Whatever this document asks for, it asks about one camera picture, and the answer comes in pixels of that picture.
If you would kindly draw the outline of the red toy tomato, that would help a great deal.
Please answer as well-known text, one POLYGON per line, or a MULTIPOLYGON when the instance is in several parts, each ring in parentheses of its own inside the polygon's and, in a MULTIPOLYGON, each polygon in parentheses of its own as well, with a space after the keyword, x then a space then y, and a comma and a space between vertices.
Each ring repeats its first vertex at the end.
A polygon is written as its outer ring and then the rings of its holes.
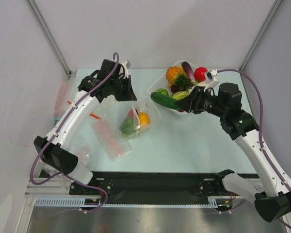
POLYGON ((129 112, 128 112, 128 116, 133 118, 134 117, 134 112, 133 110, 131 109, 129 112))

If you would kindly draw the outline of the dark green toy cucumber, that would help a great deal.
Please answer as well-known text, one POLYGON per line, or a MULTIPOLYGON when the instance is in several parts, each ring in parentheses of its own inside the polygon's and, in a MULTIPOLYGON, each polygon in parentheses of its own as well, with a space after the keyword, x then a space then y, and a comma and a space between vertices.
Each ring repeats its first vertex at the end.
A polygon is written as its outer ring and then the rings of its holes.
POLYGON ((157 103, 165 108, 177 110, 177 111, 182 110, 180 107, 175 105, 177 100, 170 97, 170 96, 164 95, 164 94, 159 93, 159 92, 152 92, 150 94, 150 97, 155 103, 157 103))

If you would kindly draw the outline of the clear white-dotted zip bag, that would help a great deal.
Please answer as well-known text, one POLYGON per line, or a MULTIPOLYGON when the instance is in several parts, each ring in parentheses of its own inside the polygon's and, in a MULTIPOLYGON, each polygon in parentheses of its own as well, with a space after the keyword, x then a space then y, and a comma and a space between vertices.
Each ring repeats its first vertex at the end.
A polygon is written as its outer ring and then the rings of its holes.
POLYGON ((124 139, 130 139, 158 124, 161 114, 150 97, 137 95, 137 101, 129 104, 127 113, 119 125, 124 139))

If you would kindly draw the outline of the yellow toy lemon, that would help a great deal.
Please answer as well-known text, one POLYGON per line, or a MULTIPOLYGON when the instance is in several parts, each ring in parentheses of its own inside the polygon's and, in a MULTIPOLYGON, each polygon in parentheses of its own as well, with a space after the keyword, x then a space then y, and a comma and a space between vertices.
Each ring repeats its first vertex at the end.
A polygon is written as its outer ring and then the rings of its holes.
POLYGON ((150 118, 147 113, 140 113, 138 115, 139 121, 141 125, 150 124, 150 118))

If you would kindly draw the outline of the green toy bell pepper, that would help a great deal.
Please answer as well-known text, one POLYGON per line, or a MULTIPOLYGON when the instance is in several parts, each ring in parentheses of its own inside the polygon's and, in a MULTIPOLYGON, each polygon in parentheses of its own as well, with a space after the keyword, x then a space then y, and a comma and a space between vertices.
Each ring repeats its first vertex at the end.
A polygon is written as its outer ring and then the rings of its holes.
POLYGON ((122 136, 125 138, 133 137, 137 134, 137 130, 134 127, 133 118, 127 116, 119 127, 122 136))

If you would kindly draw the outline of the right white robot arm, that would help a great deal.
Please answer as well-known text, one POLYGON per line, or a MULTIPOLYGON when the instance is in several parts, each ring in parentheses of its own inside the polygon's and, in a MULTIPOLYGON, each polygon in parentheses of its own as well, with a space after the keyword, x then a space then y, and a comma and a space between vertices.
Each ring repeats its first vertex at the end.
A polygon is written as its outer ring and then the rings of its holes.
POLYGON ((240 195, 254 204, 262 219, 272 222, 291 212, 291 178, 269 151, 254 118, 242 109, 241 100, 237 84, 223 83, 216 96, 205 87, 196 86, 175 105, 187 113, 207 112, 219 117, 222 129, 246 154, 261 185, 227 169, 217 174, 214 190, 220 195, 227 192, 240 195))

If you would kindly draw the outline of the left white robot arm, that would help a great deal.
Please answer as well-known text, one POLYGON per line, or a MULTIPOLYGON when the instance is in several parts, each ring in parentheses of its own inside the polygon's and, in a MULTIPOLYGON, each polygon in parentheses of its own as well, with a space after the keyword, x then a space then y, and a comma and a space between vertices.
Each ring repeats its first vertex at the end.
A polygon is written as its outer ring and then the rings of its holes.
POLYGON ((129 67, 130 62, 120 62, 117 53, 112 60, 103 60, 100 69, 81 80, 72 103, 54 128, 45 137, 37 136, 34 140, 39 159, 79 182, 86 194, 96 191, 97 182, 92 179, 92 172, 70 153, 71 142, 90 113, 108 96, 114 96, 117 101, 137 100, 129 67))

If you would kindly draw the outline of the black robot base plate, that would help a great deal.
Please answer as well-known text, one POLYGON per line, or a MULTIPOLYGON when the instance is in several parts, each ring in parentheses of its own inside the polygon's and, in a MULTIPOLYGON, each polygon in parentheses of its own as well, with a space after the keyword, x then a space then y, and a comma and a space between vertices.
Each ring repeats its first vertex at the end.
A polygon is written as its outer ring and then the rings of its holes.
POLYGON ((218 173, 162 173, 95 171, 88 187, 76 182, 70 186, 73 196, 102 194, 108 204, 120 205, 197 205, 208 197, 239 197, 227 191, 218 173))

